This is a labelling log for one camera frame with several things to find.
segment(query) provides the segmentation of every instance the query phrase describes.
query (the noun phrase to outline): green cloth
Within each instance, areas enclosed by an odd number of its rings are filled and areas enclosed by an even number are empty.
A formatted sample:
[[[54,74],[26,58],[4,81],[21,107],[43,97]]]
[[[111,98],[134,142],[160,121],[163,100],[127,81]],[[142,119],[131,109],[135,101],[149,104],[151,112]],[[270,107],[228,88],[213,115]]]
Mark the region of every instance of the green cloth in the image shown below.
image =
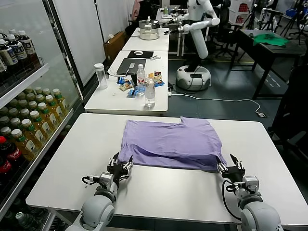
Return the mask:
[[[269,45],[284,47],[289,41],[285,38],[277,37],[274,33],[272,34],[261,34],[254,37],[254,46],[258,43],[266,43]]]

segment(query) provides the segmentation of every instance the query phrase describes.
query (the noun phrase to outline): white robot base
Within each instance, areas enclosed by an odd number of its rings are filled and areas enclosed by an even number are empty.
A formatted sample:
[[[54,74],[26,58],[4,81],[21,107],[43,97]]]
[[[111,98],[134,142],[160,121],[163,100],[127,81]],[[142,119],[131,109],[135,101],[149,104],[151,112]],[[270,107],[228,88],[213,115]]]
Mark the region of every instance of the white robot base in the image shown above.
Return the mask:
[[[184,90],[205,90],[211,84],[211,73],[205,67],[197,66],[195,72],[185,72],[188,66],[177,70],[176,85]]]

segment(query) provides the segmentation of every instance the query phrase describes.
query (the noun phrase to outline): red bottle cap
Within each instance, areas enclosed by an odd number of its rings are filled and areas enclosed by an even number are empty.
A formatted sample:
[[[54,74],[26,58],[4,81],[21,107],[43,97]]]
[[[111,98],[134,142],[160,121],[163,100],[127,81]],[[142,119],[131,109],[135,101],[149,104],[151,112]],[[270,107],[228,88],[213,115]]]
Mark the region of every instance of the red bottle cap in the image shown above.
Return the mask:
[[[4,136],[0,136],[0,143],[6,142],[6,138]]]

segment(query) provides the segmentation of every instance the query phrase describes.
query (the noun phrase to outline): cardboard box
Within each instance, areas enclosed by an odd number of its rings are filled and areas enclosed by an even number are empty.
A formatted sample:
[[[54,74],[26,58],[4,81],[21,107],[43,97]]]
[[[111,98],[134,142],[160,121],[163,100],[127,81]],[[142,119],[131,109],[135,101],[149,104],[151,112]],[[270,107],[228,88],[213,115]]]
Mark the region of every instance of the cardboard box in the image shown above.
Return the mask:
[[[111,64],[115,60],[117,54],[119,54],[120,50],[122,50],[124,45],[125,45],[124,32],[118,32],[113,38],[109,39],[104,44],[106,59],[109,64]]]

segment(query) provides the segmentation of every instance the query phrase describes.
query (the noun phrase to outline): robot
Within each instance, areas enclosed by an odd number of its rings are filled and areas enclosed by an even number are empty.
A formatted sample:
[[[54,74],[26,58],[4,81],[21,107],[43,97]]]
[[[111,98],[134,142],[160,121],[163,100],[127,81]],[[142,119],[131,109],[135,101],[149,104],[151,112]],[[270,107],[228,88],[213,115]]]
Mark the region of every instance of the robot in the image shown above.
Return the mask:
[[[210,0],[188,0],[187,8],[187,14],[178,16],[176,19],[168,22],[168,24],[174,22],[181,23],[184,20],[197,22],[191,25],[185,24],[177,30],[166,31],[165,34],[191,33],[200,59],[205,59],[208,56],[208,51],[201,30],[209,26],[217,26],[220,23],[220,19],[217,17]],[[204,12],[212,18],[200,22]],[[205,90],[210,83],[211,73],[206,68],[200,66],[198,62],[194,62],[190,66],[181,66],[177,70],[176,84],[184,90]]]
[[[105,226],[109,224],[115,208],[113,203],[116,201],[119,182],[129,178],[130,171],[133,167],[133,157],[125,164],[118,164],[115,154],[109,160],[107,171],[100,176],[86,176],[82,181],[87,185],[98,183],[100,186],[96,189],[94,197],[89,198],[82,206],[81,212],[69,226],[66,231],[103,231]]]
[[[235,166],[225,167],[216,156],[218,171],[223,178],[227,178],[222,184],[222,199],[227,211],[236,219],[241,220],[243,231],[283,231],[278,212],[268,204],[264,203],[258,192],[259,180],[256,176],[244,176],[245,168],[241,161],[230,154]],[[227,207],[224,196],[224,185],[228,192],[237,196],[238,207],[241,217],[236,217]]]

